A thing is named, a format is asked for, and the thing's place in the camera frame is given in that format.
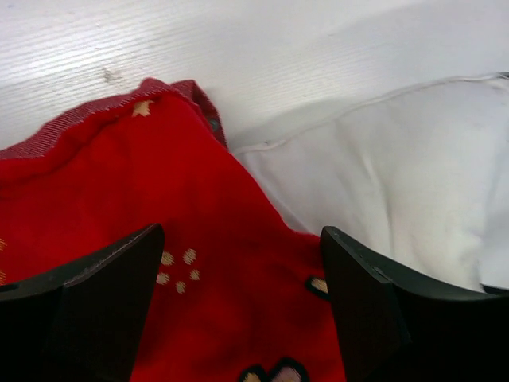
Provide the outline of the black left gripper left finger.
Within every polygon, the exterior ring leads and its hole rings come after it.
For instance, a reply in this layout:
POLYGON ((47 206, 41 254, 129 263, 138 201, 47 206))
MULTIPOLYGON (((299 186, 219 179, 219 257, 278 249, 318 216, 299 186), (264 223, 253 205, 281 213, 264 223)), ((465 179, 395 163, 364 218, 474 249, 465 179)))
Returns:
POLYGON ((158 224, 1 288, 3 381, 128 381, 165 242, 158 224))

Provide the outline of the red printed pillowcase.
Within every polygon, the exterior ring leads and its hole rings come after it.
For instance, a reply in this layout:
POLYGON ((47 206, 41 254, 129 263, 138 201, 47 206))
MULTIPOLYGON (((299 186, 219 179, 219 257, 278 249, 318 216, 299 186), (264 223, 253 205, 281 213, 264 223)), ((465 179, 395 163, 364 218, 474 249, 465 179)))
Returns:
POLYGON ((319 239, 228 152, 192 80, 144 80, 1 152, 1 280, 148 224, 165 244, 134 381, 342 381, 319 239))

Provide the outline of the white pillow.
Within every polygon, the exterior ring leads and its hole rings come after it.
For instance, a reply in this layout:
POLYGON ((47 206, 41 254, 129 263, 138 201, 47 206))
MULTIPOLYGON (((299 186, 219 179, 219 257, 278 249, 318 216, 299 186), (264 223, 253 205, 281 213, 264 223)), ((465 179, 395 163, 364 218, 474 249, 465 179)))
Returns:
POLYGON ((469 290, 507 286, 507 74, 327 101, 273 128, 231 149, 291 228, 334 226, 469 290))

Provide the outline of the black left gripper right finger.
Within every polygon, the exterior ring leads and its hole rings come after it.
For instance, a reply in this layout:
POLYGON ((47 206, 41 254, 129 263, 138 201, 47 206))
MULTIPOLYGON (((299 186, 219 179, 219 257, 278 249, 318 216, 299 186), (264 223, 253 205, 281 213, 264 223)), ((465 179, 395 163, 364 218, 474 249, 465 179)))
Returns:
POLYGON ((507 290, 443 283, 334 227, 320 246, 347 380, 507 380, 507 290))

